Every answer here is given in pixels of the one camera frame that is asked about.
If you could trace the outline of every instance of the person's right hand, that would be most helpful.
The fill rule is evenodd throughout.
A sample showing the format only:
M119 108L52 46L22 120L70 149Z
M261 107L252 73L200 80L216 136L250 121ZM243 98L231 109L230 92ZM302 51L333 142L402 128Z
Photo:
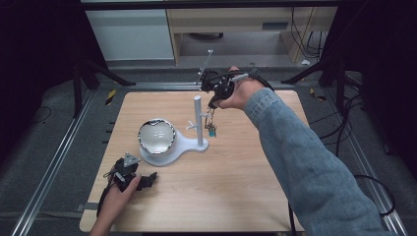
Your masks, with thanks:
M239 70L237 67L232 66L229 71ZM247 78L242 81L236 82L232 95L225 100L217 100L213 104L221 109L225 108L237 108L243 110L246 102L249 98L259 89L263 89L259 81L252 78Z
M124 192L121 192L116 184L111 185L101 207L101 212L89 233L90 236L109 234L111 225L136 193L140 181L141 175L135 177Z

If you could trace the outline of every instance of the handheld controller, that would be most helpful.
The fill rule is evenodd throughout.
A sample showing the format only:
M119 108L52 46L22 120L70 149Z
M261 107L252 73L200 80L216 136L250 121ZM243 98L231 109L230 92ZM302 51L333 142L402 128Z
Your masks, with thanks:
M114 168L104 175L105 178L110 176L110 180L107 187L103 190L103 193L101 194L101 198L97 207L97 216L101 211L101 206L111 187L112 181L114 181L114 184L117 185L121 192L124 192L128 188L129 184L132 182L132 180L137 176L135 172L138 169L140 161L141 160L139 158L129 153L126 153L125 157L121 157L120 159L118 159L114 164ZM136 190L140 191L142 188L152 187L153 181L156 179L156 176L157 172L152 173L150 176L142 176L141 181L139 182L139 185L136 188Z
M214 91L214 96L209 101L208 107L215 109L216 106L213 104L215 101L229 98L234 91L235 82L248 77L273 90L273 87L261 77L260 72L255 68L251 72L229 71L226 73L221 73L218 70L204 70L200 78L202 82L200 90Z

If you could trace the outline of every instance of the wooden table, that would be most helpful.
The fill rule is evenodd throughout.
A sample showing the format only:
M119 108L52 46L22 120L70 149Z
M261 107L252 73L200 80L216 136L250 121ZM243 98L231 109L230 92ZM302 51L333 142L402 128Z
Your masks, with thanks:
M277 92L306 124L295 91ZM203 112L212 93L201 91L130 92L126 95L93 184L89 203L98 203L107 181L103 174L125 152L139 155L138 131L149 119L164 118L187 138L195 122L194 96ZM158 177L151 188L137 192L112 227L126 232L279 232L289 231L287 199L270 168L258 131L243 111L217 109L217 137L209 137L203 153L187 152L166 167L144 160L138 173ZM86 209L80 223L90 231L95 210ZM296 221L298 231L303 231Z

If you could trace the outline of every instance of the metal frame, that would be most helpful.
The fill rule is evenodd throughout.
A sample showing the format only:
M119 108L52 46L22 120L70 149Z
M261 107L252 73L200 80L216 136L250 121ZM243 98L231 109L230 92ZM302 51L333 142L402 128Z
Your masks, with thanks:
M61 167L65 156L67 155L71 143L73 142L74 137L77 135L77 132L83 123L93 95L94 90L88 90L86 98L84 99L84 108L81 110L80 114L71 122L67 133L65 134L59 148L56 150L47 170L45 171L39 185L36 188L36 191L31 197L30 202L26 206L22 215L19 217L15 228L13 229L12 235L27 235L29 233L30 227L34 222L34 219L36 218L40 207L42 206L43 201L45 200L46 195L48 194L49 189L55 180L56 175L58 174L59 168Z
M269 81L270 85L275 90L286 90L286 89L294 89L296 87L318 87L319 84L317 82L302 82L295 86L293 85L283 85L277 81ZM123 87L123 89L132 89L132 90L139 90L139 91L157 91L157 90L200 90L201 84L200 83L193 83L193 82L173 82L173 83L136 83L135 86L130 87Z
M204 8L285 8L285 7L337 7L363 0L202 0L202 1L147 1L58 3L55 7L85 11L150 10L150 9L204 9Z

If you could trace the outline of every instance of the aluminum rail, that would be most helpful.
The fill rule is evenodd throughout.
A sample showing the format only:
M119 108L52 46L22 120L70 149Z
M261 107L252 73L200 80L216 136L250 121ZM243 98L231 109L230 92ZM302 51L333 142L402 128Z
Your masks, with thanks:
M57 8L85 11L150 10L150 9L204 9L204 8L286 8L286 7L338 7L362 3L364 0L211 0L211 1L146 1L56 3Z
M305 87L317 88L319 84L314 83L298 83L296 85L286 85L281 82L272 82L268 81L270 85L275 90L288 90L294 89L296 87ZM201 83L196 84L195 82L178 82L178 83L136 83L135 86L130 87L121 87L120 89L132 89L132 90L148 90L148 91L157 91L157 90L200 90Z
M331 93L328 89L325 89L325 94L326 97L330 97L329 102L332 109L334 111L337 111L335 102L332 99L334 97L334 94ZM339 113L337 113L337 119L340 123L342 122L342 117ZM353 156L356 160L356 163L359 166L361 173L379 179L371 163L368 161L368 158L366 157L364 151L362 151L362 148L359 145L359 142L357 141L354 133L351 131L351 127L347 125L343 132L348 137L347 140L349 142L351 150L353 151ZM366 184L379 211L389 211L389 209L392 206L392 202L390 201L389 195L384 189L384 187L374 181L367 181ZM408 235L407 230L402 224L402 221L399 218L399 215L396 212L396 210L393 213L384 216L383 221L385 222L389 231L393 231L397 233L399 236Z
M74 118L71 122L67 133L65 134L59 148L56 150L48 168L46 169L42 180L37 186L36 191L30 199L30 202L26 206L24 212L18 219L18 222L13 229L12 235L27 235L29 233L30 227L34 222L37 214L39 213L40 207L43 204L43 201L46 198L46 195L49 192L50 187L52 186L53 181L55 180L56 175L62 165L62 162L65 159L65 156L73 142L74 137L76 136L81 123L86 116L87 110L89 109L89 104L92 96L94 95L94 90L88 90L86 98L84 99L84 108L81 110L81 113L78 117Z

